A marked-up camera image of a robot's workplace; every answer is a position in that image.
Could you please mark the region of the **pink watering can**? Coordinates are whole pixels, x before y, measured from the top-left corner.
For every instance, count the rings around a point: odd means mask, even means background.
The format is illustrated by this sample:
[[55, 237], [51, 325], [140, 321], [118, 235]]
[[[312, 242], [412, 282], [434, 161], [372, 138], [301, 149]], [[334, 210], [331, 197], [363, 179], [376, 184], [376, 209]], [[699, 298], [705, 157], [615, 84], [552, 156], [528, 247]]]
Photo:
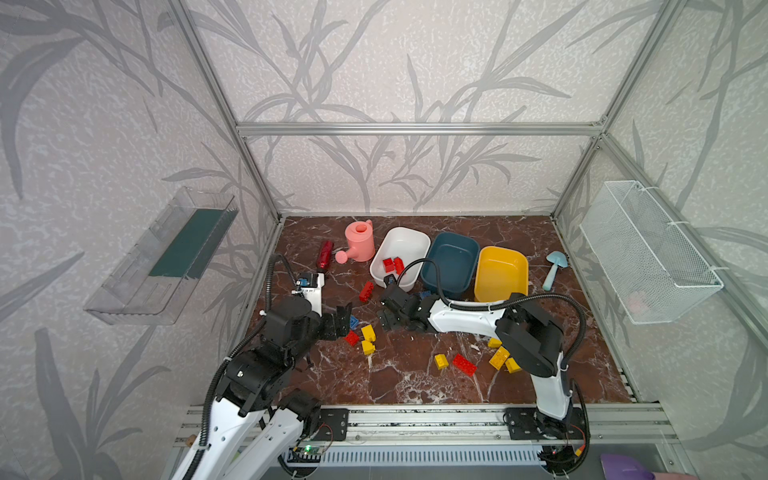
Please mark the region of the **pink watering can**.
[[335, 260], [339, 264], [345, 264], [350, 260], [355, 262], [367, 262], [375, 255], [374, 230], [371, 220], [355, 221], [349, 224], [344, 231], [347, 241], [347, 249], [335, 253]]

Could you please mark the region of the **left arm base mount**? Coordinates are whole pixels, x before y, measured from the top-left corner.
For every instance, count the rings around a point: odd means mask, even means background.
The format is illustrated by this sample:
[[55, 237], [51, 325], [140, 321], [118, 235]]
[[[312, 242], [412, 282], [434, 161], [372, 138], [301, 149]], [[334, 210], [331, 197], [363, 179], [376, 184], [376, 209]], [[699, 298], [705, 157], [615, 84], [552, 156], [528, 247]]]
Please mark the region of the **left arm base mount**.
[[340, 442], [347, 438], [350, 410], [321, 407], [303, 422], [300, 441]]

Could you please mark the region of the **yellow rectangular bin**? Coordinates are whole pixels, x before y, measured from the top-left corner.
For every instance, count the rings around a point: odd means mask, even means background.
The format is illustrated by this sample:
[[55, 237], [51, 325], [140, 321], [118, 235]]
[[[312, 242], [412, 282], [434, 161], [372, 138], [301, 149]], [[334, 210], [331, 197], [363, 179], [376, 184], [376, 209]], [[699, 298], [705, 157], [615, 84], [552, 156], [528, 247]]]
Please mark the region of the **yellow rectangular bin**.
[[477, 302], [507, 300], [512, 293], [529, 293], [529, 263], [522, 253], [498, 246], [479, 254], [474, 284]]

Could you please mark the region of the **yellow lego left upper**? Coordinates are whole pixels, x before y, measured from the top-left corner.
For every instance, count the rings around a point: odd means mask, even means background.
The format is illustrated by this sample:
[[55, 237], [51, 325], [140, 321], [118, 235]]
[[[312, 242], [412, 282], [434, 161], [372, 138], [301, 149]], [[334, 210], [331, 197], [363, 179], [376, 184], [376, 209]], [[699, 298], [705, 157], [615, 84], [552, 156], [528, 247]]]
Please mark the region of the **yellow lego left upper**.
[[365, 341], [369, 343], [374, 343], [376, 341], [376, 333], [372, 325], [363, 326], [361, 332]]

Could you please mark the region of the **yellow lego right long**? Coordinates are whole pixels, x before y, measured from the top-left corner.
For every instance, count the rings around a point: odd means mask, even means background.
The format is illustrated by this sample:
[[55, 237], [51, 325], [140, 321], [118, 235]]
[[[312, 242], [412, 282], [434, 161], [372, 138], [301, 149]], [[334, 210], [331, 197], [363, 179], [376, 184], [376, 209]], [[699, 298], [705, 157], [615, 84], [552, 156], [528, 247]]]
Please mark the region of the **yellow lego right long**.
[[506, 364], [509, 357], [510, 357], [510, 353], [503, 346], [501, 346], [495, 351], [495, 353], [489, 360], [489, 364], [493, 366], [496, 370], [501, 370]]

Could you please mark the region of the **yellow lego bottom centre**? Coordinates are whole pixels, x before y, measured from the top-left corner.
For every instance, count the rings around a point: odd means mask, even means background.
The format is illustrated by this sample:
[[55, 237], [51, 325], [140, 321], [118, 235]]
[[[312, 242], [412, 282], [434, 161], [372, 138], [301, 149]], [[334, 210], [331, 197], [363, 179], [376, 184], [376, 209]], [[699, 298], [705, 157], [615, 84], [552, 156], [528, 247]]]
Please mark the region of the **yellow lego bottom centre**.
[[444, 354], [438, 354], [434, 356], [434, 363], [438, 371], [446, 369], [450, 363]]

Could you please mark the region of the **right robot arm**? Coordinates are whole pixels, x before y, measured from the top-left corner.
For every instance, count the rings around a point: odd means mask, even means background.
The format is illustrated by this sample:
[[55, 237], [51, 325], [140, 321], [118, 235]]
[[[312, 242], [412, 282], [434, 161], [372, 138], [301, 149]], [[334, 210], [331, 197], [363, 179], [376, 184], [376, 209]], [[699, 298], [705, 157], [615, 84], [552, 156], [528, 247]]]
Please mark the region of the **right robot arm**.
[[[440, 294], [424, 298], [411, 294], [393, 275], [387, 276], [384, 284], [382, 309], [378, 312], [383, 328], [467, 333], [498, 340], [517, 365], [531, 375], [539, 416], [558, 422], [569, 416], [573, 402], [566, 371], [587, 327], [586, 312], [579, 302], [556, 293], [513, 293], [499, 302], [464, 302]], [[578, 333], [568, 348], [564, 346], [564, 327], [541, 305], [547, 299], [568, 304], [578, 316]]]

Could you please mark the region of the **yellow lego far right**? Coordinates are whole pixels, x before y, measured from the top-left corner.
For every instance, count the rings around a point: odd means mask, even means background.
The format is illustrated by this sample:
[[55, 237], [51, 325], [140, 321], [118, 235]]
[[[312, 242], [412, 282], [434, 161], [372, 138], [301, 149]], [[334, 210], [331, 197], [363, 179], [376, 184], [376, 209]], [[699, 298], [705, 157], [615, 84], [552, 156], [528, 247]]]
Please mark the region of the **yellow lego far right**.
[[509, 357], [505, 361], [505, 367], [507, 368], [509, 373], [516, 373], [522, 370], [522, 368], [518, 365], [518, 363], [511, 357]]

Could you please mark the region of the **red handled tool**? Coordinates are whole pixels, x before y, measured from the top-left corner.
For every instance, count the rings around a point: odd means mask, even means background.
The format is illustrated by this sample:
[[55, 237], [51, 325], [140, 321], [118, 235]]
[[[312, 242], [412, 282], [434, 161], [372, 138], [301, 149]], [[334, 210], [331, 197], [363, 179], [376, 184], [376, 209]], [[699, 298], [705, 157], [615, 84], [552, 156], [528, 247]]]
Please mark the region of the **red handled tool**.
[[334, 243], [330, 240], [326, 240], [322, 243], [320, 251], [316, 259], [316, 269], [319, 273], [325, 273], [333, 258]]

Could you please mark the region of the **purple object bottom right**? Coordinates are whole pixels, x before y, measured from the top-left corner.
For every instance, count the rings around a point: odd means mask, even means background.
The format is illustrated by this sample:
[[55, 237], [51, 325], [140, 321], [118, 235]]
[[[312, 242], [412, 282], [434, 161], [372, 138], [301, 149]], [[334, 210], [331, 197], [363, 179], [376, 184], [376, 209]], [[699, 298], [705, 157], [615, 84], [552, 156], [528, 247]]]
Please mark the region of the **purple object bottom right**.
[[636, 459], [619, 454], [601, 454], [606, 480], [654, 480], [655, 474]]

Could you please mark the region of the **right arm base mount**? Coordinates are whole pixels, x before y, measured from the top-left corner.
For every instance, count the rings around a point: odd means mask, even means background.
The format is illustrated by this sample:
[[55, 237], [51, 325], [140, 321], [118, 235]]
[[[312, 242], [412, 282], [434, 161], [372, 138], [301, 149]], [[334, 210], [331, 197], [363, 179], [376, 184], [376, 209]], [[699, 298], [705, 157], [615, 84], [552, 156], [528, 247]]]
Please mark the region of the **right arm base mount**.
[[508, 407], [502, 420], [511, 440], [579, 440], [586, 432], [584, 412], [572, 407], [563, 420], [541, 414], [535, 407]]

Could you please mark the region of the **light blue toy shovel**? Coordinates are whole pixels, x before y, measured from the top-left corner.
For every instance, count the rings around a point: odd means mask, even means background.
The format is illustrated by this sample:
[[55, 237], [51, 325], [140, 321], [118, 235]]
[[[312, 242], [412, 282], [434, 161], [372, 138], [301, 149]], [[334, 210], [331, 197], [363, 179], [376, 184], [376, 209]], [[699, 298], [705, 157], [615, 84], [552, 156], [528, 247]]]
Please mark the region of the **light blue toy shovel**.
[[565, 269], [569, 266], [568, 258], [565, 253], [560, 251], [552, 251], [546, 256], [546, 260], [550, 263], [550, 269], [545, 277], [542, 289], [546, 292], [550, 292], [553, 289], [555, 277], [557, 272], [561, 269]]

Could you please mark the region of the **dark teal rectangular bin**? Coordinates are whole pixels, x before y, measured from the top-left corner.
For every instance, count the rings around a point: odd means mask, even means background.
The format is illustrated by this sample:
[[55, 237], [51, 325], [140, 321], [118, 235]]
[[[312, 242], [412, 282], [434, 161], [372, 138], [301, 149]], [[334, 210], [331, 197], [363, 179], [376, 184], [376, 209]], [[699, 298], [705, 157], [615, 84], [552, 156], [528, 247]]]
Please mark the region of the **dark teal rectangular bin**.
[[444, 295], [461, 300], [472, 284], [480, 253], [474, 239], [452, 232], [439, 233], [427, 254], [438, 265]]

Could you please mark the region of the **white rectangular bin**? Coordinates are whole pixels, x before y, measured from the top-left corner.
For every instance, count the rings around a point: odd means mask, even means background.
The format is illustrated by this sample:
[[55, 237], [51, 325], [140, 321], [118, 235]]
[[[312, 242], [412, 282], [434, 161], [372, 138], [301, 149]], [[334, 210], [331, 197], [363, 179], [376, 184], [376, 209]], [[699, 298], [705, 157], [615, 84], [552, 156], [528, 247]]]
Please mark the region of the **white rectangular bin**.
[[385, 271], [385, 259], [399, 258], [407, 266], [414, 260], [425, 258], [430, 246], [431, 239], [423, 232], [405, 227], [390, 229], [370, 264], [369, 271], [374, 283], [386, 287], [384, 279], [388, 273]]

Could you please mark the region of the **clear plastic wall shelf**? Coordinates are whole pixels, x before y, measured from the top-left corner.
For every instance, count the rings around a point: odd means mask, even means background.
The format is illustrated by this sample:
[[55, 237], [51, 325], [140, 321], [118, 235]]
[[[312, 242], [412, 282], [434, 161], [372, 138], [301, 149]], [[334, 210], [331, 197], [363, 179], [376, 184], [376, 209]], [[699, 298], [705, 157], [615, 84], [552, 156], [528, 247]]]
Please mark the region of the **clear plastic wall shelf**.
[[84, 311], [113, 326], [176, 323], [238, 213], [233, 194], [179, 188]]

